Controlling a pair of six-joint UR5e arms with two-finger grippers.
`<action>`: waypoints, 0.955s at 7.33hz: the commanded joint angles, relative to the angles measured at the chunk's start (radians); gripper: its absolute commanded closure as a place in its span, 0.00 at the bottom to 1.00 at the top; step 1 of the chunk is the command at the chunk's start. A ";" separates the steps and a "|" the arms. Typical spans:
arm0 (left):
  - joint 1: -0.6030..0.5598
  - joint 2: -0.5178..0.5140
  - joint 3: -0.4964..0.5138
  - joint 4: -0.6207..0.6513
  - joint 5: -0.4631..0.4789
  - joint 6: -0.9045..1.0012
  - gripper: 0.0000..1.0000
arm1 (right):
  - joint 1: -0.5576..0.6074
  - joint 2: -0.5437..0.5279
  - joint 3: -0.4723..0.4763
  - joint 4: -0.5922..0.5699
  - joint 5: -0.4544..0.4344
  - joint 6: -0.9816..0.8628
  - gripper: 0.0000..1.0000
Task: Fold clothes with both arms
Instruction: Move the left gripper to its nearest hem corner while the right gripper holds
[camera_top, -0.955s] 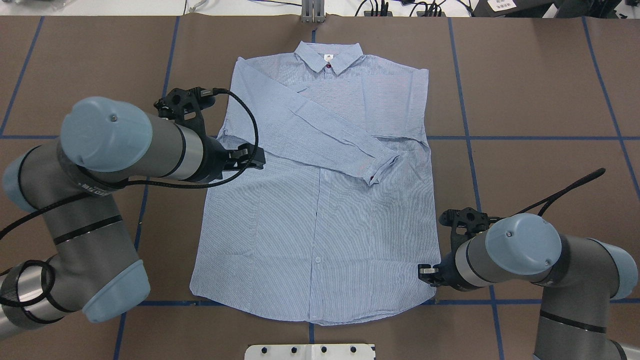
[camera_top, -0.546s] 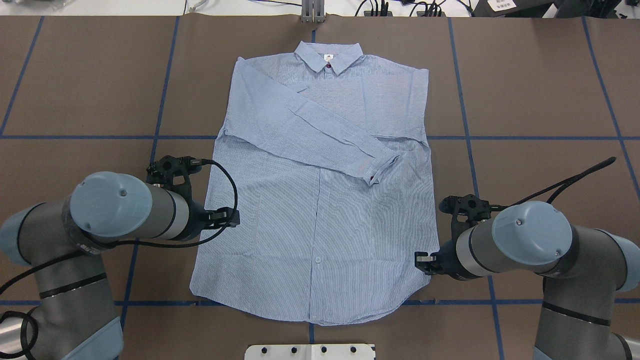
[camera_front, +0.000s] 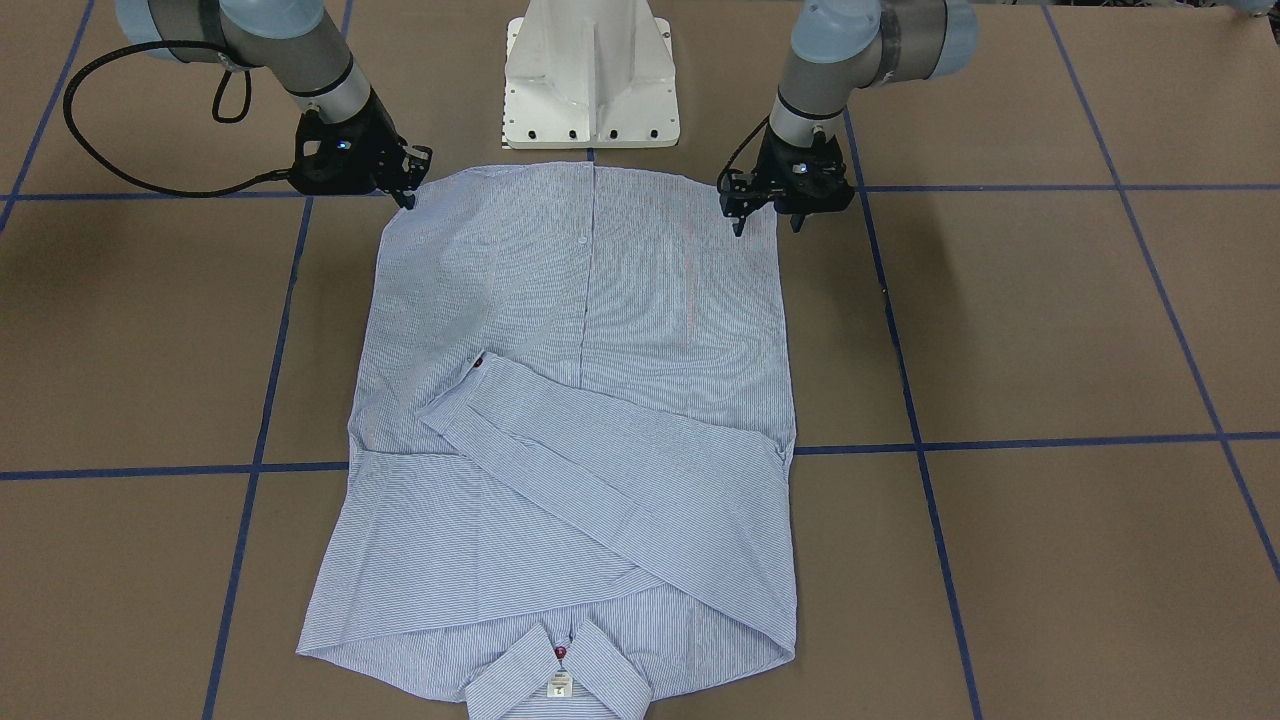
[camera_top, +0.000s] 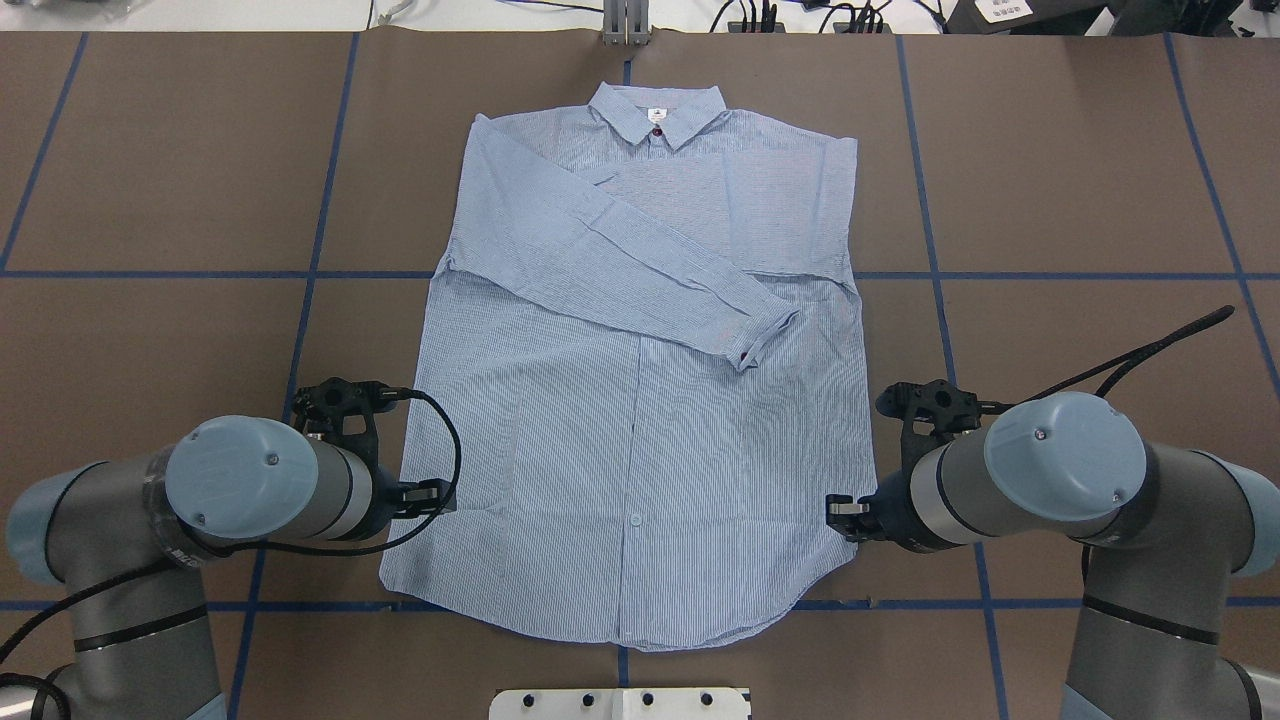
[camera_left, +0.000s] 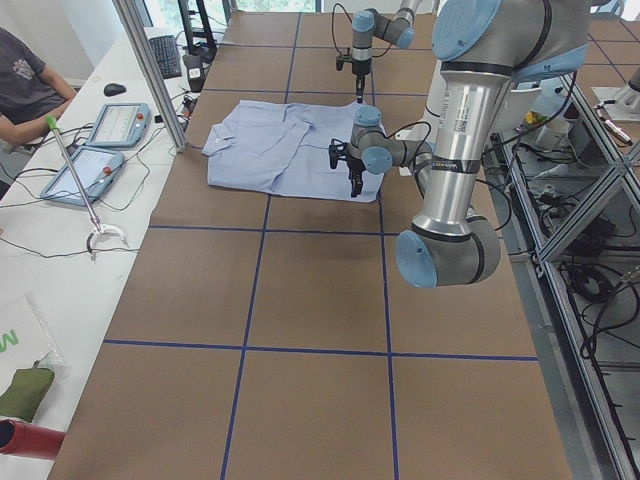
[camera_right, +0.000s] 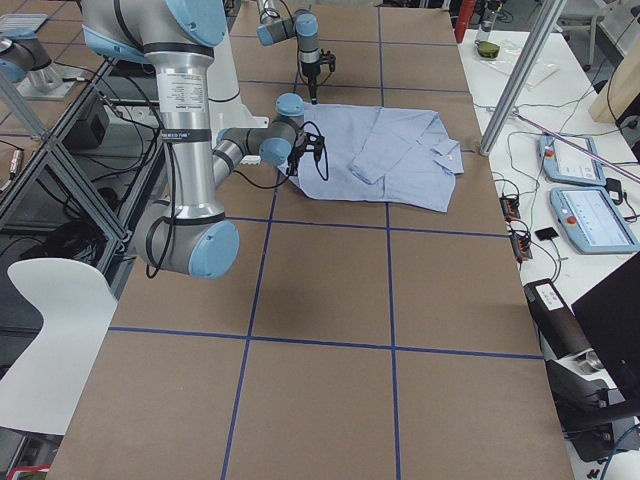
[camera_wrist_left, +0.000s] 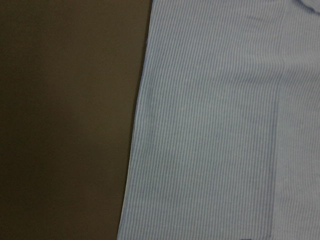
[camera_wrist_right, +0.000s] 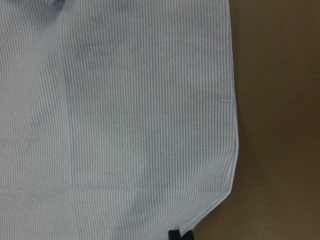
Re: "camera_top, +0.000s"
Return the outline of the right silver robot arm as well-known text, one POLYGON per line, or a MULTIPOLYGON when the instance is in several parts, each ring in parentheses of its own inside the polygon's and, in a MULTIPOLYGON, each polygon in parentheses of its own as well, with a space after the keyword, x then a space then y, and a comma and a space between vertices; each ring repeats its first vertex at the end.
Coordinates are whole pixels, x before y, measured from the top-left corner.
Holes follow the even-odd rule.
POLYGON ((1277 674, 1220 651, 1230 580, 1277 561, 1277 487, 1153 443, 1105 398, 986 402, 945 380, 876 401, 902 423, 901 468, 829 495, 847 542, 933 553, 1033 530, 1089 553, 1062 719, 1275 719, 1277 674))

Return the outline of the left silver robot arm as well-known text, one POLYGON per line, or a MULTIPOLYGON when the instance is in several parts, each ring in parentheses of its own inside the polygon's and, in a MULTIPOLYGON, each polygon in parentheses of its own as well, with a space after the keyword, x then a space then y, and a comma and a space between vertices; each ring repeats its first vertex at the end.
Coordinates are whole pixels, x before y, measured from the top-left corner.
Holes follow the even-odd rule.
POLYGON ((202 570, 271 550, 358 557, 393 518, 452 510, 462 445, 452 423, 448 480, 397 483, 376 461, 257 416, 218 416, 175 445, 91 462, 31 486, 12 506, 6 551, 64 600, 3 643, 9 659, 68 612, 74 661, 41 676, 3 673, 5 719, 224 719, 202 570))

